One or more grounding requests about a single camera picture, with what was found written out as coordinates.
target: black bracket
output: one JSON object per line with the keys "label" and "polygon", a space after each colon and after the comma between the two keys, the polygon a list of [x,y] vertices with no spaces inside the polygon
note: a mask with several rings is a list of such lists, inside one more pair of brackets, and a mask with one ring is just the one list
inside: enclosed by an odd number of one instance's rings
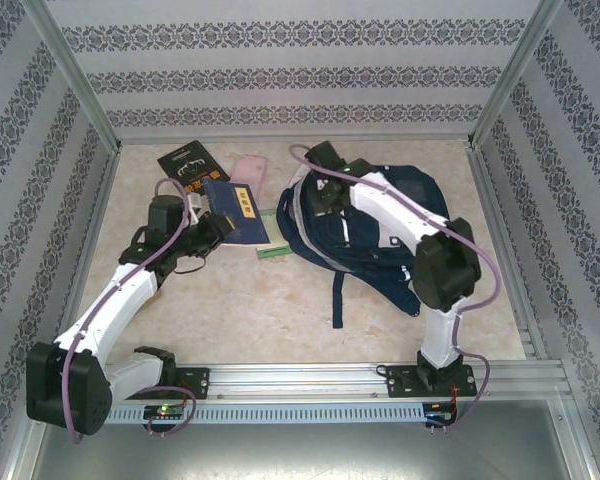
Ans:
{"label": "black bracket", "polygon": [[[182,387],[190,390],[196,397],[196,400],[206,400],[209,393],[209,374],[208,368],[186,368],[177,367],[175,377],[170,385]],[[182,400],[183,394],[180,392],[148,392],[136,394],[129,397],[130,400]]]}
{"label": "black bracket", "polygon": [[461,365],[433,390],[420,379],[417,365],[378,365],[376,373],[386,379],[389,398],[450,397],[454,385],[458,397],[475,397],[478,393],[470,365]]}

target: enclosure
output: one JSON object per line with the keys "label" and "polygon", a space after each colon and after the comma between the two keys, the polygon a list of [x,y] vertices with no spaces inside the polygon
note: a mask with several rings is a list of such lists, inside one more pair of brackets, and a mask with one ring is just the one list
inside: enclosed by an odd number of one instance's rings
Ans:
{"label": "enclosure", "polygon": [[[208,367],[190,426],[149,438],[151,401],[128,400],[74,446],[27,418],[27,352],[102,291],[156,160],[195,139],[227,172],[268,159],[259,209],[294,142],[435,178],[506,287],[463,321],[492,364],[471,420],[430,435],[423,400],[375,374],[415,362],[421,318],[348,276],[335,330],[331,272],[228,246],[169,277],[109,358]],[[0,478],[68,471],[600,478],[600,0],[0,0]]]}

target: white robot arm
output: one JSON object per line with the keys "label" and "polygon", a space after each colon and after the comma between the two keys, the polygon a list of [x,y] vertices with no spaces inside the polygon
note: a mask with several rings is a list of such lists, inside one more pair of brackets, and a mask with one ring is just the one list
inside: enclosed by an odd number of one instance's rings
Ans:
{"label": "white robot arm", "polygon": [[[69,399],[76,432],[95,433],[104,424],[111,406],[155,385],[173,385],[176,375],[172,353],[139,347],[126,360],[107,365],[107,358],[129,321],[173,272],[178,258],[205,258],[233,230],[223,216],[189,216],[189,226],[166,248],[182,221],[184,202],[179,197],[157,195],[149,206],[146,226],[138,229],[122,253],[120,266],[102,294],[85,314],[51,343],[36,343],[27,355],[27,414],[31,419],[65,427],[62,368],[76,335],[69,365]],[[126,282],[123,279],[139,265]],[[94,312],[100,300],[108,300]],[[94,313],[89,328],[84,325]]]}
{"label": "white robot arm", "polygon": [[[435,236],[438,230],[428,222],[418,218],[410,210],[407,210],[394,197],[389,196],[386,193],[387,191],[392,190],[423,216],[433,220],[437,224],[444,225],[449,221],[447,218],[424,209],[404,195],[391,185],[382,173],[368,173],[362,178],[376,185],[381,185],[384,188],[384,192],[368,185],[357,183],[349,189],[351,205],[389,228],[414,254],[422,239],[425,236]],[[422,307],[426,329],[420,353],[436,369],[448,367],[458,358],[458,352],[452,343],[453,324],[458,310],[466,304],[467,298],[459,298],[448,311],[432,309],[426,304]]]}

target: pink eraser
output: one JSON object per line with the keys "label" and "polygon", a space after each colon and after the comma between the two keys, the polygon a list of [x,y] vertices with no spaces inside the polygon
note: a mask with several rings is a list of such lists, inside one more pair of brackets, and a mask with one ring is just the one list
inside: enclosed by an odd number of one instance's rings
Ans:
{"label": "pink eraser", "polygon": [[257,201],[264,174],[267,171],[267,159],[254,155],[243,155],[236,160],[231,172],[231,183],[246,183]]}

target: metal profile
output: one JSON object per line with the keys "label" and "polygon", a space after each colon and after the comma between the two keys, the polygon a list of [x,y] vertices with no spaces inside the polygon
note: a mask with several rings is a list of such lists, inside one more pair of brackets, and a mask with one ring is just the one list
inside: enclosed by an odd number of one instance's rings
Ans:
{"label": "metal profile", "polygon": [[[471,363],[476,381],[485,369]],[[183,365],[200,367],[201,365]],[[377,364],[288,364],[206,365],[211,369],[207,400],[200,405],[421,405],[422,398],[389,398],[385,378],[375,373]],[[491,362],[491,379],[482,400],[554,400],[571,398],[571,387],[559,360],[506,360]],[[427,398],[448,401],[449,396]],[[460,398],[467,402],[471,398]],[[121,408],[160,404],[157,401],[127,400]]]}
{"label": "metal profile", "polygon": [[551,24],[563,0],[540,0],[535,12],[531,16],[527,28],[516,46],[513,55],[504,68],[502,75],[496,83],[493,93],[487,100],[476,126],[470,135],[474,147],[482,145],[489,134],[491,126],[500,115],[509,94],[518,82],[520,75],[527,67],[533,52],[544,36],[547,27]]}
{"label": "metal profile", "polygon": [[[126,136],[122,135],[124,145],[161,145],[182,144],[191,141],[191,137],[182,135],[168,135],[164,137],[151,136]],[[196,139],[203,143],[319,143],[324,140],[324,135],[315,133],[280,133],[279,135],[254,135],[253,133],[239,133],[227,135],[198,134]],[[331,133],[329,138],[334,142],[389,142],[389,141],[418,141],[418,140],[462,140],[467,138],[467,133],[368,133],[364,131],[348,133]]]}
{"label": "metal profile", "polygon": [[537,358],[536,349],[531,341],[531,334],[529,333],[529,327],[518,326],[518,334],[520,335],[520,341],[522,342],[522,348],[524,349],[524,355],[526,358]]}
{"label": "metal profile", "polygon": [[93,216],[91,217],[91,225],[87,232],[85,239],[85,251],[78,259],[78,269],[76,275],[77,282],[70,293],[69,301],[67,302],[67,308],[62,317],[61,326],[64,328],[70,325],[78,317],[78,309],[80,308],[80,299],[84,292],[84,287],[87,284],[87,278],[89,276],[89,267],[93,260],[93,255],[96,251],[96,244],[98,242],[98,235],[100,234],[100,227],[102,227],[102,221],[104,220],[104,214],[107,210],[109,203],[109,196],[111,195],[111,189],[113,188],[113,181],[115,179],[116,170],[118,168],[118,162],[120,161],[121,151],[118,147],[109,155],[109,161],[106,166],[106,172],[104,174],[104,180],[98,198],[96,199],[96,207],[94,209]]}
{"label": "metal profile", "polygon": [[49,11],[47,2],[45,0],[23,0],[22,6],[53,55],[62,75],[69,83],[76,97],[78,97],[80,105],[84,108],[89,120],[96,128],[107,151],[115,153],[120,146],[120,140],[102,105],[100,105],[87,76],[82,71],[82,67],[80,67],[78,60],[71,51],[71,47],[69,47],[60,27],[58,27],[53,15]]}
{"label": "metal profile", "polygon": [[571,480],[600,480],[600,470],[585,434],[576,401],[547,402]]}
{"label": "metal profile", "polygon": [[[191,412],[187,407],[186,417]],[[143,405],[119,405],[107,417],[108,425],[138,425],[143,419]],[[192,422],[201,425],[282,425],[325,423],[404,423],[424,422],[421,403],[378,402],[343,404],[208,404],[198,405]],[[180,420],[155,420],[158,424],[177,424]]]}
{"label": "metal profile", "polygon": [[46,424],[29,420],[24,408],[20,411],[18,428],[0,479],[21,480],[33,477],[46,431]]}
{"label": "metal profile", "polygon": [[498,200],[493,185],[489,180],[482,153],[479,149],[467,149],[466,152],[516,321],[519,328],[525,328],[529,333],[535,357],[538,359],[547,359],[549,355],[545,349],[537,320],[533,314],[520,270],[514,263],[516,258],[515,252],[507,233],[502,212],[498,207]]}

